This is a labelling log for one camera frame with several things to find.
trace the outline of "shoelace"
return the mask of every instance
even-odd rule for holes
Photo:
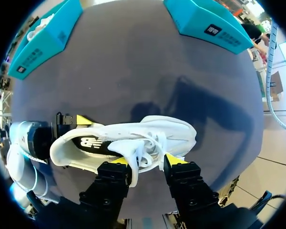
[[[142,159],[139,161],[139,173],[143,173],[159,166],[160,170],[163,170],[164,155],[167,149],[167,137],[164,132],[149,132],[144,133],[132,133],[139,135],[142,138],[138,140],[145,141],[143,149],[138,149],[138,155],[142,155]]]

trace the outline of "sneaker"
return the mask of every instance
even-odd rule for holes
[[[72,166],[97,174],[104,161],[125,157],[132,169],[130,187],[138,174],[155,167],[163,170],[164,155],[185,156],[196,144],[196,131],[187,122],[151,115],[139,123],[123,123],[73,129],[50,148],[57,166]]]

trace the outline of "gray round table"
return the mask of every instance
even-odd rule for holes
[[[247,51],[234,55],[181,36],[162,1],[116,1],[86,9],[66,49],[17,80],[13,121],[50,122],[55,114],[87,115],[105,125],[167,115],[189,122],[197,144],[187,161],[218,190],[259,154],[263,110],[258,78]],[[95,174],[40,166],[51,188],[79,202]],[[163,172],[140,174],[121,218],[176,209]]]

